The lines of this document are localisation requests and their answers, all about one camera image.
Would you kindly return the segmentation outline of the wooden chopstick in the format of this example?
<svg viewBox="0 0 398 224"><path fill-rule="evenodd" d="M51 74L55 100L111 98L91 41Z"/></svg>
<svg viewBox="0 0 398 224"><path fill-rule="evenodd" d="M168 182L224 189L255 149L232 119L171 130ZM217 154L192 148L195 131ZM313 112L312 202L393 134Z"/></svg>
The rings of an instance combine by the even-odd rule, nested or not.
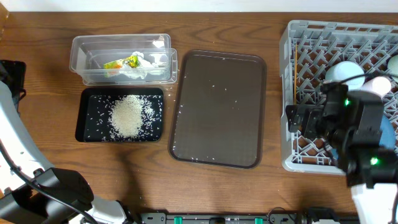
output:
<svg viewBox="0 0 398 224"><path fill-rule="evenodd" d="M298 46L295 43L295 51L294 51L294 105L297 104L297 60L298 60Z"/></svg>

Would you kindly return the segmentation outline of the white tissue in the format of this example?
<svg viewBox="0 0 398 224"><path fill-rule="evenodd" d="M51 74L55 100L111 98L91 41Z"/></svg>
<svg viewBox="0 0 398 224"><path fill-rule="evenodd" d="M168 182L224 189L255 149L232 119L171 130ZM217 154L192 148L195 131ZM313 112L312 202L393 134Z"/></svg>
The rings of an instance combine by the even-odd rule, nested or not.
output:
<svg viewBox="0 0 398 224"><path fill-rule="evenodd" d="M158 75L159 71L157 69L165 67L165 62L149 62L148 60L146 60L144 58L144 54L142 52L135 51L131 55L137 55L138 56L139 66L137 68L124 69L125 72L123 74L126 75L129 78L145 79L145 77L148 74L147 69L155 68L155 74Z"/></svg>

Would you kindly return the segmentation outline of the light blue bowl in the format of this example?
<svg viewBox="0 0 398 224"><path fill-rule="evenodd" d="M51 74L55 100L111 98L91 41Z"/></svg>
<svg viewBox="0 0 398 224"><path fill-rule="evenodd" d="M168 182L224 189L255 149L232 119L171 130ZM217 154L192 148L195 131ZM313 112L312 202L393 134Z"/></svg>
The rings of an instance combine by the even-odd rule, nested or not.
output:
<svg viewBox="0 0 398 224"><path fill-rule="evenodd" d="M345 61L329 68L325 75L325 81L337 82L357 75L364 75L364 70L357 63ZM364 81L365 77L359 77L347 81L345 85L348 86L348 90L356 90L362 87Z"/></svg>

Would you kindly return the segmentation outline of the mint green bowl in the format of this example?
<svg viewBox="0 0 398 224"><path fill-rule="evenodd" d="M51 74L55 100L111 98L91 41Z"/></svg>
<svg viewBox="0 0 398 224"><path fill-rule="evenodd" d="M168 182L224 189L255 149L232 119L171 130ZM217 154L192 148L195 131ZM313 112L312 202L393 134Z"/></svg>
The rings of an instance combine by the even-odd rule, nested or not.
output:
<svg viewBox="0 0 398 224"><path fill-rule="evenodd" d="M398 82L398 55L395 55L390 58L387 64L387 69L390 74L393 74L392 79L397 83Z"/></svg>

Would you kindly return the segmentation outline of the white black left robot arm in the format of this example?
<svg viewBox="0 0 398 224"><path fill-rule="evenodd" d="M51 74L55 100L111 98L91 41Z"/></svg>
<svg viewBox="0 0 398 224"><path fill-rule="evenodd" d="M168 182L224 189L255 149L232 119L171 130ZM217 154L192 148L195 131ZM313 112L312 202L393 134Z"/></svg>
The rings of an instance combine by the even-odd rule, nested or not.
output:
<svg viewBox="0 0 398 224"><path fill-rule="evenodd" d="M1 218L12 223L134 223L119 201L97 197L83 176L56 168L20 119L26 64L1 61Z"/></svg>

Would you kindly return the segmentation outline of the pile of white rice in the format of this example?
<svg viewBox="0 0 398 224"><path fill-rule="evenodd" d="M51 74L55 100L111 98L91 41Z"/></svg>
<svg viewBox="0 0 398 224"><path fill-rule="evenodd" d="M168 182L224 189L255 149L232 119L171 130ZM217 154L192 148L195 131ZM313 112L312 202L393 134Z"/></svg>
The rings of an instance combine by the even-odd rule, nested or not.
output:
<svg viewBox="0 0 398 224"><path fill-rule="evenodd" d="M156 121L155 110L146 96L126 95L111 107L111 138L139 138L152 130Z"/></svg>

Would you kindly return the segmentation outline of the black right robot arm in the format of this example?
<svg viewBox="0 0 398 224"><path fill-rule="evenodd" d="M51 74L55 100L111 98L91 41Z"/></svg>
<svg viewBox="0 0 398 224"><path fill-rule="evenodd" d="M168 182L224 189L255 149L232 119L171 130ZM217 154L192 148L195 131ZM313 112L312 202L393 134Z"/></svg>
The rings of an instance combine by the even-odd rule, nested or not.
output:
<svg viewBox="0 0 398 224"><path fill-rule="evenodd" d="M381 97L341 83L327 83L322 92L322 106L286 106L289 131L322 138L337 150L361 223L397 223L397 154L379 143Z"/></svg>

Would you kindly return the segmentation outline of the dark blue plate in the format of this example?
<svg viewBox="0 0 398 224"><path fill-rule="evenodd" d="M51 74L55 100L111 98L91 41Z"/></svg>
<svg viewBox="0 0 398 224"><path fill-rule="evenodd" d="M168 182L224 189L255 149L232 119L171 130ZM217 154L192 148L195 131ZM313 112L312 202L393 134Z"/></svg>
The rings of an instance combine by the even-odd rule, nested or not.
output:
<svg viewBox="0 0 398 224"><path fill-rule="evenodd" d="M379 145L384 146L386 149L394 150L396 144L396 133L389 119L385 115L382 117L380 130L382 132L382 135L379 141ZM332 138L328 138L326 141L332 147L332 149L330 149L331 155L333 156L334 160L337 160L338 151L337 148L331 145Z"/></svg>

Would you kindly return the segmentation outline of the pink cup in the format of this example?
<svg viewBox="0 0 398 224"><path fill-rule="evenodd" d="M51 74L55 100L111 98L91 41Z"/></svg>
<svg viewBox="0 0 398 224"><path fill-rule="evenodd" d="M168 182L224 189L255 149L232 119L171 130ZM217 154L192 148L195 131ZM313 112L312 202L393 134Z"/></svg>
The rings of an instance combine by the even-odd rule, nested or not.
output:
<svg viewBox="0 0 398 224"><path fill-rule="evenodd" d="M386 77L375 77L370 81L364 83L360 88L361 91L366 91L384 98L391 90L392 85Z"/></svg>

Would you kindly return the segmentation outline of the yellow green wrapper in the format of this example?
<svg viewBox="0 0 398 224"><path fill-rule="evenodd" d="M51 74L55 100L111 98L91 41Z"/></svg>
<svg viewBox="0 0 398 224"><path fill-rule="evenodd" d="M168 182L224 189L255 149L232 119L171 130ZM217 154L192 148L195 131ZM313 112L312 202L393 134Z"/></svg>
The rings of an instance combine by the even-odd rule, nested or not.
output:
<svg viewBox="0 0 398 224"><path fill-rule="evenodd" d="M137 68L138 66L139 66L138 56L131 55L127 58L122 58L119 60L108 62L103 65L103 68L105 70L109 70L109 72L107 72L108 76L113 76L117 75L120 69Z"/></svg>

